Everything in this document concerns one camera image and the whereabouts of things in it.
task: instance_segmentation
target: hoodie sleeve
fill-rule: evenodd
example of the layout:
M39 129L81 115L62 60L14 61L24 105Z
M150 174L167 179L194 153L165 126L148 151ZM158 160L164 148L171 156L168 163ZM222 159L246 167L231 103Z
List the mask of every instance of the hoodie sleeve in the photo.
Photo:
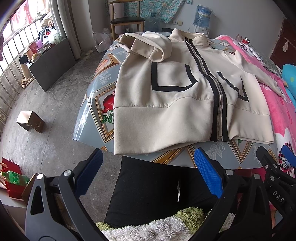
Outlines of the hoodie sleeve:
M224 52L225 57L230 60L234 65L239 67L241 70L254 75L260 83L263 83L270 87L279 96L284 97L281 89L278 87L275 80L273 80L269 75L264 73L256 65L247 62L239 51L235 51L235 55L231 53Z
M162 34L145 32L142 35L128 33L122 35L119 45L128 53L142 55L152 62L161 62L170 57L171 41Z

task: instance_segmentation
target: wooden chair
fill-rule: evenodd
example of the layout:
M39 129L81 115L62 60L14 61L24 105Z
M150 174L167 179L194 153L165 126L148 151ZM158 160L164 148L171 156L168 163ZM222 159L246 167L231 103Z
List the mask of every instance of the wooden chair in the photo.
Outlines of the wooden chair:
M110 2L111 11L112 11L112 20L110 22L111 30L112 30L112 38L113 41L116 40L115 26L119 25L127 25L127 24L137 24L138 32L140 32L140 24L141 24L141 32L144 32L144 21L145 19L140 17L140 2L143 0L115 0ZM114 3L125 3L125 2L138 2L138 16L137 17L124 17L124 18L116 18L114 19Z
M166 33L172 33L173 29L172 28L162 28L161 31L166 32Z

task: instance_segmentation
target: ribbed hem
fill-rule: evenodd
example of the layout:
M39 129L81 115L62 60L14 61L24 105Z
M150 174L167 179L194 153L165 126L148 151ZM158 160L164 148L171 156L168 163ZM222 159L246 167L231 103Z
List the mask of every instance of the ribbed hem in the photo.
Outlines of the ribbed hem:
M114 109L114 154L143 154L176 149L210 139L213 100L185 97L168 108Z
M227 117L233 109L228 127L229 139L241 139L262 144L274 142L270 115L258 115L227 105Z
M181 98L168 108L114 109L114 154L144 154L181 148L210 140L213 100ZM227 105L230 139L273 143L269 115L253 114Z

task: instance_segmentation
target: patterned tablecloth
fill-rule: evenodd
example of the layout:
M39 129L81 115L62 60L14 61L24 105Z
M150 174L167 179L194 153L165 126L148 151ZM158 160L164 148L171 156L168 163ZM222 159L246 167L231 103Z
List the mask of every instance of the patterned tablecloth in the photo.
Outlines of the patterned tablecloth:
M113 142L113 101L119 69L126 51L116 41L108 49L98 65L82 101L73 139L102 150L114 152ZM220 162L223 168L247 169L261 167L256 158L256 150L264 146L278 162L277 146L244 140L229 142L199 142L183 148L166 152L132 155L146 161L184 167L196 167L193 161L195 149L202 147L208 156Z

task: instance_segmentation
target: red box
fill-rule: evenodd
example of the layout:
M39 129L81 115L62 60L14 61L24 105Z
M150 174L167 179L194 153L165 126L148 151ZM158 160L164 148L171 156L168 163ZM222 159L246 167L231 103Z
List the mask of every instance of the red box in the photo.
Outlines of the red box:
M29 48L32 50L32 53L35 54L37 53L38 47L37 44L35 42L33 42L32 44L29 45Z

